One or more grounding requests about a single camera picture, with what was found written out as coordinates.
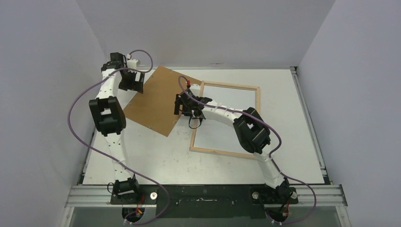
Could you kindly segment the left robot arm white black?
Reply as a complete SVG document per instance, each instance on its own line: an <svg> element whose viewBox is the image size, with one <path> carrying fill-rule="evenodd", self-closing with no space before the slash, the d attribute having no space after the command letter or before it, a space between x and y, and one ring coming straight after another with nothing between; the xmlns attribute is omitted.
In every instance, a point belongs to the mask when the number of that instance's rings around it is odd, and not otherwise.
<svg viewBox="0 0 401 227"><path fill-rule="evenodd" d="M110 54L110 61L103 64L101 72L103 82L96 98L89 101L95 127L108 145L107 154L112 156L114 183L112 195L123 197L134 204L141 198L139 183L128 165L128 153L123 139L127 122L123 108L118 101L118 91L136 91L143 93L144 72L137 72L138 60L131 59L119 52Z"/></svg>

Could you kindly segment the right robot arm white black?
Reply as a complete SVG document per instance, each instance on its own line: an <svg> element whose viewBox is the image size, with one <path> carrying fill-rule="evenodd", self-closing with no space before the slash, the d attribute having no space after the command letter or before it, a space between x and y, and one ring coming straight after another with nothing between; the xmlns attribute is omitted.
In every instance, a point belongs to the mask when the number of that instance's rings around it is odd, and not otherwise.
<svg viewBox="0 0 401 227"><path fill-rule="evenodd" d="M175 96L174 114L202 120L212 120L234 129L240 146L253 155L262 172L267 196L274 203L286 197L288 179L277 168L272 156L263 151L270 145L270 128L255 108L230 108L208 97L196 96L189 88Z"/></svg>

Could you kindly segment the brown frame backing board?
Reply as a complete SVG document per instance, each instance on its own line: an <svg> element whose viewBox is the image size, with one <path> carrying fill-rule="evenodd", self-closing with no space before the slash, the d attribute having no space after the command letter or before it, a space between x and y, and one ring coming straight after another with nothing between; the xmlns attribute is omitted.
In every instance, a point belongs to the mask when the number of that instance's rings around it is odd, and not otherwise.
<svg viewBox="0 0 401 227"><path fill-rule="evenodd" d="M181 75L158 67L144 83L144 92L136 94L124 108L126 118L167 137L180 117L174 114L174 102L182 91L178 83Z"/></svg>

